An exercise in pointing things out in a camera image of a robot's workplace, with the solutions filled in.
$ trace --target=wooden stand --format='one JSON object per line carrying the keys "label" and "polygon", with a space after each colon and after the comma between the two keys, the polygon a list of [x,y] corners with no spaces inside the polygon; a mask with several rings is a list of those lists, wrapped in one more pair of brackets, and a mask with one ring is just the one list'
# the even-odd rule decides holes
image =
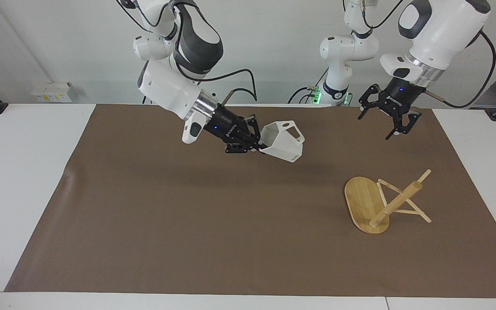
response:
{"label": "wooden stand", "polygon": [[[390,225],[390,214],[394,212],[419,215],[431,223],[431,219],[411,200],[412,196],[422,189],[422,182],[430,173],[431,170],[427,170],[405,190],[400,190],[382,179],[377,183],[363,177],[351,179],[346,184],[345,193],[353,222],[360,230],[370,234],[386,231]],[[399,194],[389,204],[384,197],[382,185]],[[405,202],[413,210],[399,209]]]}

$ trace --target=brown table surface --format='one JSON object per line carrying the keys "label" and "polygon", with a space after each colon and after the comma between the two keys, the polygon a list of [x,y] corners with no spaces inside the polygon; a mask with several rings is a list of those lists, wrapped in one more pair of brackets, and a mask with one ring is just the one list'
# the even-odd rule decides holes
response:
{"label": "brown table surface", "polygon": [[[431,110],[408,136],[356,108],[233,108],[295,120],[291,164],[226,155],[156,106],[99,105],[6,291],[496,298],[496,223]],[[433,220],[354,226],[350,178],[398,187]],[[386,192],[388,198],[394,196]]]}

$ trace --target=wooden base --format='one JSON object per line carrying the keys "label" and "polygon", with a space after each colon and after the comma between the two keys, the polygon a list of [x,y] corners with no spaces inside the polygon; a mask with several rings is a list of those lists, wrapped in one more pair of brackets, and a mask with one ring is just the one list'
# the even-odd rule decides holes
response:
{"label": "wooden base", "polygon": [[345,193],[357,228],[369,234],[383,233],[388,229],[390,218],[385,218],[376,227],[370,226],[370,221],[385,207],[376,182],[363,177],[353,178],[346,184]]}

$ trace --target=brown mat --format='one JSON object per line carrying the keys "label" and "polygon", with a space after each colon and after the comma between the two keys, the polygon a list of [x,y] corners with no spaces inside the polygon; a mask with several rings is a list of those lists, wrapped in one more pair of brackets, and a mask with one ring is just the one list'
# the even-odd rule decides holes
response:
{"label": "brown mat", "polygon": [[[377,110],[233,110],[295,120],[303,157],[188,146],[157,106],[97,106],[6,291],[496,298],[496,223],[431,111],[385,141]],[[350,178],[404,188],[426,169],[413,200],[432,224],[354,226]]]}

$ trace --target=robotiq logo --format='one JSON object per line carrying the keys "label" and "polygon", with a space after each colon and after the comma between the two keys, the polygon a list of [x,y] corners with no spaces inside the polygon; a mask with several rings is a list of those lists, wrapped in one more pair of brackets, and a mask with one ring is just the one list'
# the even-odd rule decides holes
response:
{"label": "robotiq logo", "polygon": [[403,106],[403,105],[401,104],[401,102],[397,101],[397,100],[396,100],[396,99],[394,99],[394,97],[392,97],[392,96],[388,96],[386,99],[388,99],[388,100],[390,100],[390,101],[394,102],[394,103],[395,103],[395,104],[397,104],[398,106]]}
{"label": "robotiq logo", "polygon": [[227,132],[227,134],[225,136],[228,137],[228,138],[230,138],[231,137],[231,133],[235,130],[235,128],[236,128],[236,124],[231,127],[231,129],[229,130],[229,132]]}

